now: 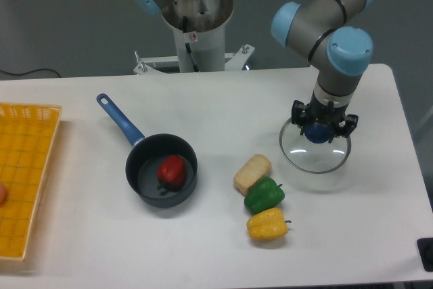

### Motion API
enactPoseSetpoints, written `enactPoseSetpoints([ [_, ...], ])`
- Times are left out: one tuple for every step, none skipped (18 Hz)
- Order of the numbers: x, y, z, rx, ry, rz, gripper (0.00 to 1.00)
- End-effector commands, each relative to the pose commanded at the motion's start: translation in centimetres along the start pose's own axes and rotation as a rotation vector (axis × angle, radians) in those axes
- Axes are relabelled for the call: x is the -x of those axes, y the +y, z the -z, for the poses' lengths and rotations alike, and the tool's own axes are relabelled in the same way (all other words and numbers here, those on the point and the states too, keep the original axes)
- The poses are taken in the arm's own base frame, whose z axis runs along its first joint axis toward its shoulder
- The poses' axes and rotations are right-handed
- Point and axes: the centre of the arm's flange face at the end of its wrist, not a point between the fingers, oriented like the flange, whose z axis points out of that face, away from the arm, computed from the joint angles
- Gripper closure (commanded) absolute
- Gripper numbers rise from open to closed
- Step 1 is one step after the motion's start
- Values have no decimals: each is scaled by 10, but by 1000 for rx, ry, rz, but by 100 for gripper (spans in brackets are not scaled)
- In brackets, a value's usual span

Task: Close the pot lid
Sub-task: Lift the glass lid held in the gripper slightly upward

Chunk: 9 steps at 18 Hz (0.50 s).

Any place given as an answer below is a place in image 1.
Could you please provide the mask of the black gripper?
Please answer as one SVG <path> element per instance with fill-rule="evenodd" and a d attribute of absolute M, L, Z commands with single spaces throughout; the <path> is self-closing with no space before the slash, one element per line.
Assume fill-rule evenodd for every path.
<path fill-rule="evenodd" d="M 294 101 L 291 110 L 291 123 L 300 129 L 300 135 L 303 136 L 306 128 L 311 124 L 310 116 L 318 121 L 330 122 L 331 135 L 327 142 L 331 143 L 336 137 L 348 138 L 357 128 L 359 116 L 345 114 L 347 107 L 347 104 L 337 106 L 336 102 L 333 102 L 331 106 L 322 104 L 315 94 L 312 94 L 309 104 L 304 104 L 298 100 Z"/>

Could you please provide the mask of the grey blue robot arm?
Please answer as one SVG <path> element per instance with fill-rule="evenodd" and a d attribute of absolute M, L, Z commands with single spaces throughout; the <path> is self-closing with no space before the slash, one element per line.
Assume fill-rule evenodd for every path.
<path fill-rule="evenodd" d="M 225 25 L 233 0 L 135 0 L 150 15 L 161 14 L 172 28 L 181 72 L 225 67 Z M 309 103 L 294 102 L 291 121 L 313 143 L 348 137 L 358 118 L 346 108 L 373 53 L 371 37 L 347 25 L 373 0 L 289 2 L 275 14 L 271 34 L 319 71 Z"/>

